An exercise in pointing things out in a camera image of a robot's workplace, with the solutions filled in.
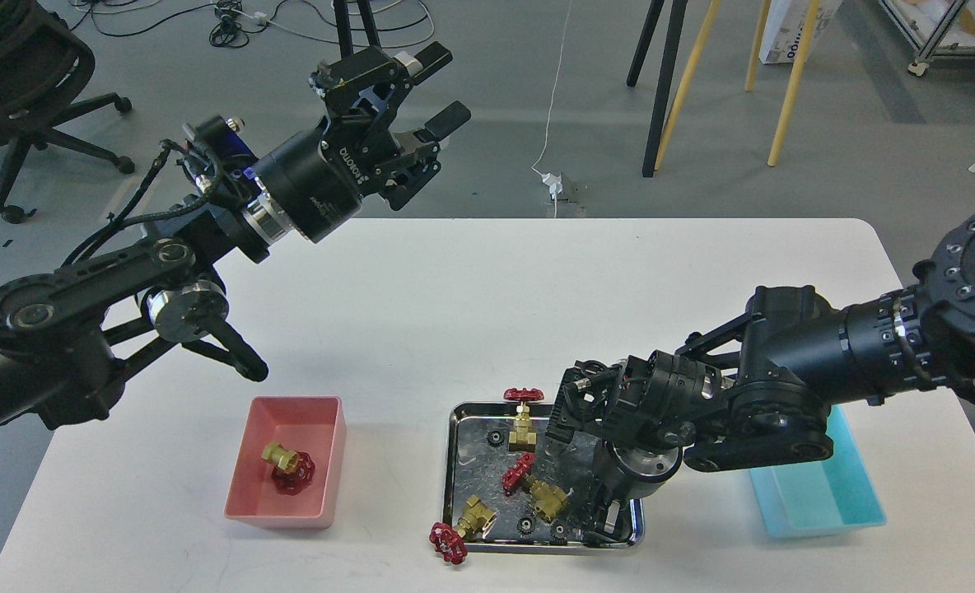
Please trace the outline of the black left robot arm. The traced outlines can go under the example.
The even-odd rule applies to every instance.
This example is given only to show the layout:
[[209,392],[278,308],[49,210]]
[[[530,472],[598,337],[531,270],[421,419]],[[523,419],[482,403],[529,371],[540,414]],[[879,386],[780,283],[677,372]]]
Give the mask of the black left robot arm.
[[107,419],[126,382],[178,345],[264,380],[265,360],[227,323],[214,263],[232,250],[262,262],[292,230],[323,240],[368,195],[403,208],[471,113],[455,101],[422,128],[390,125],[451,59],[432,42],[415,55],[368,46],[320,64],[308,82],[322,120],[262,157],[219,116],[185,125],[183,145],[162,142],[149,176],[175,152],[194,194],[164,212],[119,214],[53,273],[0,287],[0,425],[25,413],[49,429]]

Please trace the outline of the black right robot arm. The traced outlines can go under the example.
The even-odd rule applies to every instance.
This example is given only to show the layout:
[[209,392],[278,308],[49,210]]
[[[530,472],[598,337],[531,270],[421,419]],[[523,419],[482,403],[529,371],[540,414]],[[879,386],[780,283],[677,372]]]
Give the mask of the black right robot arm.
[[690,334],[675,353],[564,371],[545,429],[561,455],[597,438],[575,510],[594,544],[631,532],[612,517],[654,494],[680,465],[720,472],[827,460],[835,405],[946,387],[975,405],[975,213],[916,281],[842,309],[812,286],[755,289],[743,314]]

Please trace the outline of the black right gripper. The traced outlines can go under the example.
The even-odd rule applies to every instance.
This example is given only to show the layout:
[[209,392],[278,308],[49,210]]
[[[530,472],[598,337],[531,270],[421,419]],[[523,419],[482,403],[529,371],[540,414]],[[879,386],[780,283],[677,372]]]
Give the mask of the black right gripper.
[[642,500],[677,474],[683,448],[652,453],[596,437],[574,445],[574,528],[585,547],[633,547],[643,537]]

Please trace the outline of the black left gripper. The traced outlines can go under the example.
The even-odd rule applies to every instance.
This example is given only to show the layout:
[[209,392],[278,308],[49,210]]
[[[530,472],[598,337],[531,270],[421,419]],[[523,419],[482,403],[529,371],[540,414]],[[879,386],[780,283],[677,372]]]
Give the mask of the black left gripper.
[[248,176],[259,194],[248,203],[248,225],[267,245],[296,230],[320,241],[347,221],[368,195],[398,211],[440,169],[446,139],[471,120],[451,102],[420,128],[390,131],[394,113],[414,86],[453,60],[443,44],[411,55],[367,46],[308,77],[327,115],[256,161]]

